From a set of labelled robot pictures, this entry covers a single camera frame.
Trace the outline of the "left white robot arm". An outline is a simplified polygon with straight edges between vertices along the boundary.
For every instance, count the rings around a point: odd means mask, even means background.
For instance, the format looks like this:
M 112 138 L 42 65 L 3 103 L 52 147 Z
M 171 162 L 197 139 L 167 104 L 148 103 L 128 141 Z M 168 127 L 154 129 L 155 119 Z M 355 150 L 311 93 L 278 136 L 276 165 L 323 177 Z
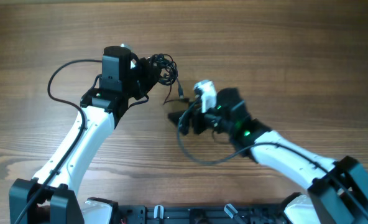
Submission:
M 103 51 L 101 73 L 79 104 L 75 123 L 57 150 L 30 180 L 17 179 L 9 190 L 11 223 L 120 223 L 119 204 L 102 198 L 78 203 L 78 190 L 95 154 L 133 104 L 148 102 L 161 74 L 176 73 L 174 62 L 162 54 L 139 58 L 127 47 Z

